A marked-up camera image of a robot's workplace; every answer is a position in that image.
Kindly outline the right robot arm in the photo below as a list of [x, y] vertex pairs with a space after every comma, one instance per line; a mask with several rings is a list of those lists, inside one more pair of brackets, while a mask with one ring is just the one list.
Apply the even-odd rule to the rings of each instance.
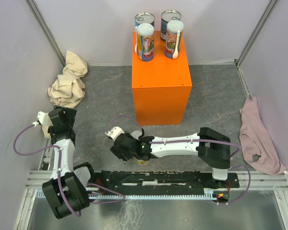
[[196, 156], [212, 168], [210, 177], [215, 187], [228, 182], [231, 141], [210, 128], [202, 127], [200, 132], [187, 136], [163, 138], [145, 137], [143, 130], [132, 135], [115, 126], [106, 132], [106, 136], [114, 141], [110, 151], [123, 161], [135, 158], [139, 163], [145, 163], [167, 156]]

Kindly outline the aluminium frame post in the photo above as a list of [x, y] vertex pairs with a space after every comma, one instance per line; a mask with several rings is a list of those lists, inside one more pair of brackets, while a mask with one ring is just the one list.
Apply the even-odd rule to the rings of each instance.
[[61, 65], [64, 67], [65, 66], [65, 58], [51, 32], [49, 27], [47, 26], [38, 6], [35, 0], [25, 0], [25, 3], [29, 7], [32, 15], [34, 16], [35, 20], [37, 21], [41, 31], [45, 35], [47, 41], [49, 42], [52, 50], [54, 51], [56, 57], [60, 61]]
[[273, 12], [276, 4], [278, 3], [278, 0], [270, 0], [262, 13], [258, 23], [256, 24], [253, 32], [251, 33], [246, 45], [244, 46], [239, 58], [235, 61], [236, 67], [239, 68], [244, 60], [246, 59], [248, 53], [250, 52], [251, 48], [253, 47], [256, 39], [260, 35], [260, 32], [264, 28], [266, 22], [268, 21], [271, 13]]

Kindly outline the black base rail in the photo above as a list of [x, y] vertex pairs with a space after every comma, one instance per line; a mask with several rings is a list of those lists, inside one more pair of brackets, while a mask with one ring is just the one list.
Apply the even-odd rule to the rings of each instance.
[[212, 173], [200, 171], [100, 171], [93, 182], [125, 196], [203, 195], [204, 189], [239, 188], [236, 173], [228, 173], [225, 181], [213, 179]]

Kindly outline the colourful can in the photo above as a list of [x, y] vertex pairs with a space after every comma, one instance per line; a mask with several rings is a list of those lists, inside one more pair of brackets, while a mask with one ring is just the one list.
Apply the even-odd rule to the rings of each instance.
[[179, 56], [180, 43], [183, 35], [184, 24], [179, 20], [168, 22], [165, 40], [165, 56], [176, 59]]

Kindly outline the yellow can white lid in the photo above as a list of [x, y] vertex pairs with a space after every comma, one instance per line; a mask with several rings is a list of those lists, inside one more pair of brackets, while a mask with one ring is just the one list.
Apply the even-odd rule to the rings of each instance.
[[144, 160], [139, 160], [139, 159], [135, 159], [136, 163], [139, 165], [145, 165], [148, 163], [148, 161], [144, 161]]

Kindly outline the beige crumpled cloth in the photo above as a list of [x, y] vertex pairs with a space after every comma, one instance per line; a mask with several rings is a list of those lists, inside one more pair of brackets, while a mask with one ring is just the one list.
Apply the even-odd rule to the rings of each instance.
[[81, 80], [88, 72], [87, 63], [77, 54], [66, 51], [62, 74], [48, 88], [50, 102], [67, 108], [75, 108], [85, 96], [85, 84]]

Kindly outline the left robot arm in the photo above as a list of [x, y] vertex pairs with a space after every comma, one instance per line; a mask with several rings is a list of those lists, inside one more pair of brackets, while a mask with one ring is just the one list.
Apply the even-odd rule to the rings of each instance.
[[86, 187], [96, 183], [96, 174], [87, 162], [73, 166], [76, 110], [56, 105], [48, 116], [51, 122], [48, 133], [55, 156], [50, 180], [42, 184], [42, 191], [57, 219], [71, 214], [80, 217], [81, 210], [90, 205]]

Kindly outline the yellow labelled can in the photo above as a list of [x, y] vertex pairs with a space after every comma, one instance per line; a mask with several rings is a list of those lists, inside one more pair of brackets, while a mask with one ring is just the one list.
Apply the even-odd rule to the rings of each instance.
[[154, 57], [155, 30], [149, 23], [136, 28], [136, 53], [142, 62], [149, 62]]

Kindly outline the blue tall tin can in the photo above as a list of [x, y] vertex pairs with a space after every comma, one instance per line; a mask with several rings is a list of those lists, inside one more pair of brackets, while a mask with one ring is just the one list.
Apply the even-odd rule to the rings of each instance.
[[155, 26], [155, 16], [152, 13], [149, 12], [141, 12], [138, 13], [135, 18], [135, 26], [139, 26], [143, 23], [151, 24], [152, 26]]

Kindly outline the grey lid can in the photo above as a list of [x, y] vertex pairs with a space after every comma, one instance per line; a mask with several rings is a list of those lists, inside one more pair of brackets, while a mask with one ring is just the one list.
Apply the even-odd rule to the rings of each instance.
[[142, 131], [139, 131], [139, 130], [136, 130], [136, 131], [133, 131], [131, 133], [131, 136], [135, 139], [139, 139], [139, 137], [142, 135]]

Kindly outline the aluminium frame post right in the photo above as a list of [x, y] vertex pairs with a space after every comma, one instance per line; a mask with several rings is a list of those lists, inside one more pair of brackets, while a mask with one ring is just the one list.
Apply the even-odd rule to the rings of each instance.
[[260, 32], [264, 28], [266, 22], [268, 21], [271, 13], [273, 12], [276, 4], [278, 3], [278, 0], [270, 0], [262, 13], [258, 23], [256, 24], [253, 32], [251, 33], [246, 45], [244, 46], [239, 58], [235, 61], [236, 67], [239, 68], [244, 60], [246, 59], [248, 53], [250, 52], [251, 48], [253, 47], [256, 39], [260, 35]]

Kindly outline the mauve crumpled cloth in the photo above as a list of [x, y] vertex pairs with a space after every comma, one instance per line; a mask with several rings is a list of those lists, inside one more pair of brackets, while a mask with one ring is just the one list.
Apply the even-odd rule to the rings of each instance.
[[246, 98], [240, 114], [240, 143], [244, 160], [256, 171], [268, 175], [285, 173], [286, 166], [280, 161], [271, 137], [261, 120], [255, 96]]

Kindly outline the orange box counter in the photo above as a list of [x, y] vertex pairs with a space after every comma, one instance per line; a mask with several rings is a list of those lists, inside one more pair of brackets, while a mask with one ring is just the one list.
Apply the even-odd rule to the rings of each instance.
[[142, 126], [178, 125], [192, 89], [185, 45], [177, 59], [165, 56], [165, 43], [155, 31], [154, 58], [142, 62], [132, 55], [132, 92], [136, 120]]

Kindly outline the aluminium frame post left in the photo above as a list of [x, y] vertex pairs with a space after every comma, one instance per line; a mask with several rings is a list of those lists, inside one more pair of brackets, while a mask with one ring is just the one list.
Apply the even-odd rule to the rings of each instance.
[[65, 66], [65, 58], [51, 32], [49, 27], [47, 26], [38, 6], [35, 0], [25, 0], [25, 3], [29, 7], [32, 15], [34, 16], [35, 20], [37, 21], [41, 31], [45, 35], [47, 41], [49, 42], [52, 50], [54, 51], [56, 57], [60, 61], [61, 65], [64, 67]]

